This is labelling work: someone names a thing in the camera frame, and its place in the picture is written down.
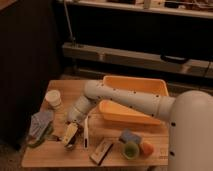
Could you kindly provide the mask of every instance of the paper cup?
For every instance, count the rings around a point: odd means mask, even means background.
[[[61,94],[58,90],[50,90],[45,95],[46,101],[54,109],[57,109],[61,104]]]

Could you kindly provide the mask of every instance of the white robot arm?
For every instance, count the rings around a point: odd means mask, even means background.
[[[213,170],[213,98],[188,91],[177,98],[108,87],[88,81],[68,113],[82,122],[100,100],[109,99],[169,123],[169,171]]]

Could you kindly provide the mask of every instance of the wooden tabletop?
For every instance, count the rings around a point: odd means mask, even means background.
[[[61,92],[62,105],[54,113],[54,135],[61,137],[64,134],[66,124],[65,116],[72,103],[81,95],[86,80],[53,80],[50,81],[48,90],[58,89]],[[44,100],[41,110],[49,109]],[[37,148],[27,148],[22,160],[23,167],[95,167],[90,160],[100,141],[105,138],[113,140],[114,145],[101,166],[156,166],[167,165],[168,158],[168,131],[166,124],[143,125],[130,124],[104,120],[98,107],[89,113],[89,141],[88,149],[83,147],[83,136],[79,136],[76,147],[66,149],[61,142],[45,141]],[[144,140],[151,142],[154,153],[145,157],[140,155],[133,161],[126,160],[122,153],[122,143],[118,141],[121,132],[129,128],[134,133],[141,135]]]

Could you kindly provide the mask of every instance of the orange tray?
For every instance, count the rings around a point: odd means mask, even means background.
[[[103,83],[117,89],[134,90],[163,96],[169,95],[166,83],[161,79],[105,76],[103,78]],[[99,103],[99,110],[106,120],[155,125],[162,124],[158,119],[154,119],[144,113],[135,111],[110,100],[102,100]]]

